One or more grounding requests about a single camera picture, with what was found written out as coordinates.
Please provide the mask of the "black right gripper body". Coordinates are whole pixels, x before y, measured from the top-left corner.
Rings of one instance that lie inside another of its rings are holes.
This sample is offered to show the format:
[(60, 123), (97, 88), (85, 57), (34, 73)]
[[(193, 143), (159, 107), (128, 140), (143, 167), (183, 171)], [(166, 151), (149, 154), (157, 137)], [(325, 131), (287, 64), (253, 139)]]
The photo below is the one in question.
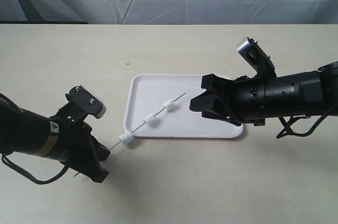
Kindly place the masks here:
[(230, 80), (215, 77), (215, 119), (239, 126), (265, 125), (266, 83), (263, 77)]

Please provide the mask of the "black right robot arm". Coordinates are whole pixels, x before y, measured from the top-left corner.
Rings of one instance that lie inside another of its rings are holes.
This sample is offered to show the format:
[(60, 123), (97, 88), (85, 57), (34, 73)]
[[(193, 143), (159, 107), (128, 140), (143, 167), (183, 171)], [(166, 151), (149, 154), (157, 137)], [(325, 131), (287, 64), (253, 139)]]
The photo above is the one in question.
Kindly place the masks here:
[(229, 80), (208, 74), (201, 88), (204, 92), (191, 99), (189, 109), (236, 126), (263, 126), (267, 118), (320, 116), (329, 110), (337, 115), (337, 62), (283, 77)]

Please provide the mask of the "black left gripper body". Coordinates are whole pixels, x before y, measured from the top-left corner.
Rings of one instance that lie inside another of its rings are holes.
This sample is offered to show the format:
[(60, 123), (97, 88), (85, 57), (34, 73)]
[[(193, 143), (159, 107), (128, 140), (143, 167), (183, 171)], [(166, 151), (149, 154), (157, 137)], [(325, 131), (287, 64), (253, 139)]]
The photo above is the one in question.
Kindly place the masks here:
[(63, 122), (60, 137), (65, 141), (67, 149), (67, 155), (62, 158), (61, 163), (73, 169), (74, 145), (83, 139), (91, 139), (92, 127), (85, 122), (85, 119), (89, 115), (71, 100), (69, 93), (65, 96), (68, 102), (58, 110), (55, 117)]

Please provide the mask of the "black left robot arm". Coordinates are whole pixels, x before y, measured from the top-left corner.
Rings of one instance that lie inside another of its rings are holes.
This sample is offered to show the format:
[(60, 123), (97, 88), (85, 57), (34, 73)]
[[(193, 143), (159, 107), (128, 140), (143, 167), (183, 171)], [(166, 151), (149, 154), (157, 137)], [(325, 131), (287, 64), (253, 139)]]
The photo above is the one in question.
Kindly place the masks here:
[[(45, 117), (19, 107), (1, 95), (1, 161), (10, 169), (38, 185), (46, 185), (73, 169), (92, 181), (101, 183), (109, 172), (100, 163), (110, 150), (92, 135), (85, 122), (87, 116), (101, 118), (105, 107), (95, 96), (79, 99), (66, 95), (68, 101), (58, 112)], [(22, 153), (55, 160), (62, 170), (48, 180), (39, 180), (9, 160), (9, 155)]]

